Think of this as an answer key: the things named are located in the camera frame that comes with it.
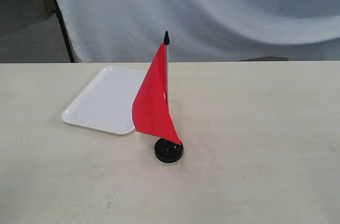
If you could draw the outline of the red flag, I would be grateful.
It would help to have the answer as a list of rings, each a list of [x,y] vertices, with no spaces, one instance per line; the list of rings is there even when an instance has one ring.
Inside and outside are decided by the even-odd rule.
[[[168,107],[169,34],[159,46],[132,105],[135,129],[143,134],[164,138],[180,145]]]

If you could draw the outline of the black round flag base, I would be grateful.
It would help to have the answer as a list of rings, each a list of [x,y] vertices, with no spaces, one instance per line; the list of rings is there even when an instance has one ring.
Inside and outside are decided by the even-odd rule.
[[[157,140],[154,146],[155,156],[163,163],[174,163],[183,155],[183,144],[176,144],[164,138]]]

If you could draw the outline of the white plastic tray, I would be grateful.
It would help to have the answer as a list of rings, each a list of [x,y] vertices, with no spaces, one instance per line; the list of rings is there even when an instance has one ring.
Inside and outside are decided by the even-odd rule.
[[[132,104],[146,72],[106,66],[62,112],[63,122],[117,135],[135,130]]]

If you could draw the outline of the white cloth backdrop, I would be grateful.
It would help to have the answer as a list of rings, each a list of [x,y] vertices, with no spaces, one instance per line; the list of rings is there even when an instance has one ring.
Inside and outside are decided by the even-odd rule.
[[[56,0],[79,62],[339,59],[339,0]]]

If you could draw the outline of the black backdrop stand pole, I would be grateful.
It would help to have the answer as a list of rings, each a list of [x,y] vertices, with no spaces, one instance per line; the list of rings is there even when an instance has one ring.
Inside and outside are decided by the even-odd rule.
[[[64,19],[63,19],[63,16],[62,16],[62,12],[60,10],[60,7],[58,5],[57,0],[53,0],[53,1],[54,1],[55,9],[56,9],[56,16],[57,16],[57,19],[58,19],[58,22],[59,22],[59,26],[60,26],[62,36],[63,36],[63,39],[64,39],[64,43],[65,43],[65,47],[66,47],[66,50],[67,50],[67,54],[69,56],[69,60],[70,60],[71,63],[74,63],[75,59],[74,59],[74,55],[73,55],[73,51],[72,51],[72,45],[71,45],[71,42],[70,42],[70,39],[69,39],[69,34],[68,34],[66,26],[65,26],[65,22],[64,22]]]

